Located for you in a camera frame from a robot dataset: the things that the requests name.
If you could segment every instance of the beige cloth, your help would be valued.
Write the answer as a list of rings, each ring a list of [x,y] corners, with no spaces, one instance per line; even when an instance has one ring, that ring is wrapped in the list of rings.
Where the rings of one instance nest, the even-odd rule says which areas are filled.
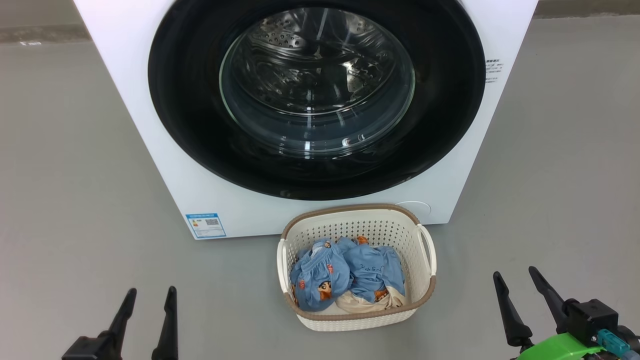
[[[406,304],[406,298],[396,289],[387,287],[388,294],[380,299],[380,301],[370,303],[361,297],[353,296],[351,290],[348,290],[338,299],[335,304],[351,314],[370,313],[372,311],[380,311],[391,309],[392,307],[401,307]]]

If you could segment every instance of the door glass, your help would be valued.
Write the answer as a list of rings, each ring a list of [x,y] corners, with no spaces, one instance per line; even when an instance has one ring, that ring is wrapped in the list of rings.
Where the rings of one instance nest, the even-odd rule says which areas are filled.
[[[220,70],[227,110],[280,154],[325,158],[380,139],[413,95],[409,54],[393,34],[354,13],[298,8],[250,26]]]

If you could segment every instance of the bright green plastic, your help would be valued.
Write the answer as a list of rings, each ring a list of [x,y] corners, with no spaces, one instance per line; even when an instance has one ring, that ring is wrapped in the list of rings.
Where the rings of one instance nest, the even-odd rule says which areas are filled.
[[[602,347],[585,347],[573,336],[564,333],[524,350],[518,360],[579,360],[585,354],[603,350]]]

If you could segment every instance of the washing machine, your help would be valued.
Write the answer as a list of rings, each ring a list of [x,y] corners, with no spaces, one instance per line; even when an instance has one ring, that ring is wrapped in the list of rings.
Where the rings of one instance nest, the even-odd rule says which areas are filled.
[[[75,0],[196,239],[449,221],[537,0]]]

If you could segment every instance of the laundry basket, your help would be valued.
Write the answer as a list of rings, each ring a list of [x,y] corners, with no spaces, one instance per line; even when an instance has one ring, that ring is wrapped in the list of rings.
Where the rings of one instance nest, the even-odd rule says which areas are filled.
[[[404,271],[407,304],[348,315],[310,313],[295,305],[289,272],[298,251],[310,249],[318,239],[336,240],[341,236],[352,239],[365,236],[373,247],[387,245],[396,250]],[[284,229],[277,256],[278,276],[285,300],[300,321],[315,331],[360,330],[401,322],[429,300],[436,284],[436,253],[429,232],[408,210],[391,204],[344,206],[302,214]]]

